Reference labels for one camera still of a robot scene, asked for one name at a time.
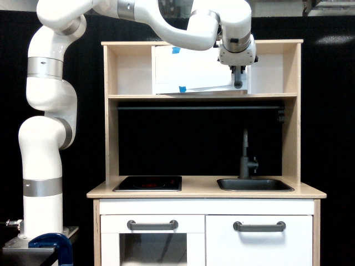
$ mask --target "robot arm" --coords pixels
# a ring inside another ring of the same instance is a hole
[[[221,24],[220,62],[239,73],[236,69],[241,71],[255,59],[251,10],[244,0],[194,0],[187,30],[166,23],[158,0],[39,0],[37,15],[44,26],[29,46],[26,93],[29,104],[45,113],[25,121],[19,132],[27,238],[62,232],[59,150],[72,144],[77,119],[75,90],[62,80],[63,60],[69,45],[84,34],[83,14],[92,8],[105,16],[148,24],[163,40],[192,50],[211,48]]]

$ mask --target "black sink basin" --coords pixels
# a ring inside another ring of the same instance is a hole
[[[294,191],[292,187],[276,179],[234,179],[217,180],[222,190],[229,191]]]

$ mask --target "gray handle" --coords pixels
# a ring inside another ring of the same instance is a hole
[[[170,223],[135,223],[130,220],[127,223],[127,227],[130,230],[174,230],[179,226],[176,220],[170,221]]]
[[[241,222],[235,222],[233,224],[235,231],[239,232],[283,232],[286,228],[284,222],[278,222],[277,224],[242,224]]]

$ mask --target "black induction cooktop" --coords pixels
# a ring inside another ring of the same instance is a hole
[[[181,176],[128,176],[113,191],[181,191]]]

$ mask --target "black faucet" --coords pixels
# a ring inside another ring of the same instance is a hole
[[[243,132],[243,155],[240,157],[240,179],[251,179],[249,175],[249,169],[254,169],[254,173],[256,173],[257,168],[259,167],[259,163],[254,157],[254,161],[249,161],[249,157],[246,154],[246,149],[248,148],[248,130],[244,129]]]

